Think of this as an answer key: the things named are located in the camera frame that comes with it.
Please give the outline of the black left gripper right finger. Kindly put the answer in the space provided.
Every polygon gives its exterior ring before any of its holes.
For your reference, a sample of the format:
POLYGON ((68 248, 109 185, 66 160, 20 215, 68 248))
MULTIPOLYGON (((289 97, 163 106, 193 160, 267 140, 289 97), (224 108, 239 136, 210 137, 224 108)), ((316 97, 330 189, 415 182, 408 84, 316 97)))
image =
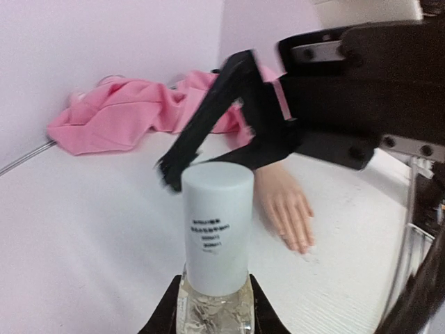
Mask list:
POLYGON ((254 295, 254 334, 289 334, 252 274, 250 281, 254 295))

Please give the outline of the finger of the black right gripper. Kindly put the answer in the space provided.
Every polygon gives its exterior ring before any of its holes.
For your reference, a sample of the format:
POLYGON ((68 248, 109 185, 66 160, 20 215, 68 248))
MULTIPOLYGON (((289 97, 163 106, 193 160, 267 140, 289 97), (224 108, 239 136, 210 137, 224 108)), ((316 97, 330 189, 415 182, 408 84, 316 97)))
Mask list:
POLYGON ((256 125, 250 142, 242 148, 216 157, 216 161, 234 162, 256 170, 288 157, 301 144, 296 120, 285 120, 275 87, 266 83, 256 70, 256 125))
POLYGON ((248 125, 255 126, 256 61, 250 50, 231 55, 200 102, 177 140, 159 159, 163 183, 181 191, 181 174, 197 156, 197 150, 228 108, 241 102, 248 125))

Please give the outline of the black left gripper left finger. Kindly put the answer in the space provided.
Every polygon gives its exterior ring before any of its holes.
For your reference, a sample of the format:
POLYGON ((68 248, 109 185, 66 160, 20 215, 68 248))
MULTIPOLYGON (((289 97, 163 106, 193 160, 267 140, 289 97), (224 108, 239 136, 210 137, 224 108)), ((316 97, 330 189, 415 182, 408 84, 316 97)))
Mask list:
POLYGON ((177 298, 181 275, 176 275, 138 334, 176 334, 177 298))

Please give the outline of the clear nail polish bottle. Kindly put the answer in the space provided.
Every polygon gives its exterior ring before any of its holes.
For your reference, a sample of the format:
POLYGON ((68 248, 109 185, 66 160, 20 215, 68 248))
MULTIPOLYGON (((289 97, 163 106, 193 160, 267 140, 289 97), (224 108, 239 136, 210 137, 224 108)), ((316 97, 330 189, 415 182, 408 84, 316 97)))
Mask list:
POLYGON ((177 297, 177 333, 248 334, 254 330, 254 292, 250 279, 233 294, 208 296, 191 287, 187 271, 183 270, 177 297))

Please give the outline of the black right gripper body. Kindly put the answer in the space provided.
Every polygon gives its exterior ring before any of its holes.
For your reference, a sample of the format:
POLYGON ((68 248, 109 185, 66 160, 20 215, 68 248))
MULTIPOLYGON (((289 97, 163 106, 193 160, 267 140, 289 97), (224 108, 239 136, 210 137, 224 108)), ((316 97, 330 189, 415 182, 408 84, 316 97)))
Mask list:
POLYGON ((360 24, 277 45, 296 152, 355 170, 376 149, 444 160, 444 21, 360 24))

